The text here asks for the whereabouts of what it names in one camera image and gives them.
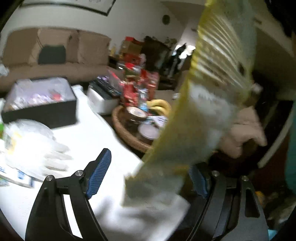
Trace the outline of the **right hand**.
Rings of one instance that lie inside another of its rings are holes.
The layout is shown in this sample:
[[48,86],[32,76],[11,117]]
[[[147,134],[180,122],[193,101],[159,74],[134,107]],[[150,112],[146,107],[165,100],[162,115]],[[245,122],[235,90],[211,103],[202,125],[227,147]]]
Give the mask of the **right hand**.
[[267,145],[263,127],[253,106],[239,111],[233,126],[221,139],[218,150],[237,159],[243,154],[243,144],[249,140],[262,147]]

